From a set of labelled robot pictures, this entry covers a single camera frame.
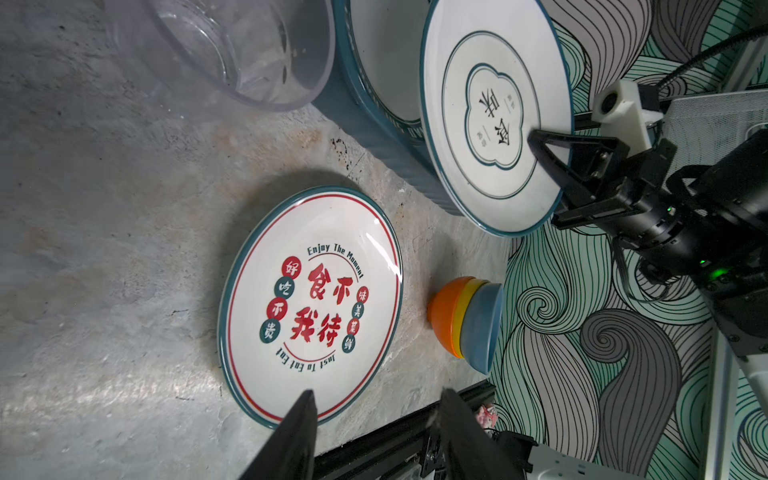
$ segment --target pink object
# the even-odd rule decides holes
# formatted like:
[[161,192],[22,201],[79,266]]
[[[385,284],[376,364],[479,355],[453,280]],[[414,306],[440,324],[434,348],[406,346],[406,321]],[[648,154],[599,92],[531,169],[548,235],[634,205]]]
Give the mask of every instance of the pink object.
[[498,413],[496,413],[496,409],[494,409],[493,405],[490,407],[483,405],[478,410],[475,418],[483,429],[493,429],[496,427],[496,422],[498,421]]

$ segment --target concrete surface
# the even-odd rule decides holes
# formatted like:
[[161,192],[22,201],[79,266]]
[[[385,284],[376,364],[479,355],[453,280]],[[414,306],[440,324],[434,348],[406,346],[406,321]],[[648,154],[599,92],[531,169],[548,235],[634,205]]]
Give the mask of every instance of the concrete surface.
[[188,124],[142,101],[98,0],[0,15],[0,477],[236,478],[270,434],[240,411],[216,312],[240,243],[288,195],[377,201],[405,266],[397,333],[318,452],[482,378],[438,344],[431,292],[501,281],[510,243],[451,217],[313,107]]

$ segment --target green led light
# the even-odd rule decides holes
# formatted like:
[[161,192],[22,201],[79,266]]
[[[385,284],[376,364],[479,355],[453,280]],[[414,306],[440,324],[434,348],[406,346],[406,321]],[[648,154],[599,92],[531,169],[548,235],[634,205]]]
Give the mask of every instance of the green led light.
[[710,280],[711,281],[717,280],[718,278],[725,275],[726,273],[728,273],[727,268],[719,268],[712,272],[712,274],[710,275]]

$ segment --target plate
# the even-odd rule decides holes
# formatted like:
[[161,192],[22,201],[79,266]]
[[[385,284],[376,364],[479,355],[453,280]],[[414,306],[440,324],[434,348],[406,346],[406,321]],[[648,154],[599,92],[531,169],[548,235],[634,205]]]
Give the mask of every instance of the plate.
[[424,142],[419,108],[419,47],[429,3],[341,0],[356,76],[386,121]]
[[219,352],[230,391],[275,427],[305,389],[318,421],[371,381],[402,302],[395,232],[370,198],[317,187],[276,207],[249,235],[227,279]]
[[[560,188],[528,148],[541,128],[571,133],[571,89],[557,35],[535,0],[435,0],[421,49],[429,153],[457,206],[501,236],[530,233]],[[553,148],[570,163],[565,149]]]

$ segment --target white plate with red rim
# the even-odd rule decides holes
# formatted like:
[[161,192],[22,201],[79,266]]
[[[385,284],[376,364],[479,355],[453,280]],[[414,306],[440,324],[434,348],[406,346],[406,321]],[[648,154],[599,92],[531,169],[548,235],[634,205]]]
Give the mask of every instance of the white plate with red rim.
[[[560,187],[528,147],[531,129],[571,133],[557,35],[536,0],[433,0],[422,38],[422,123],[457,207],[499,236],[544,223]],[[569,162],[565,149],[552,148]]]
[[312,389],[318,421],[371,381],[395,334],[402,261],[392,225],[366,195],[316,187],[249,235],[221,299],[219,353],[240,407],[276,427]]

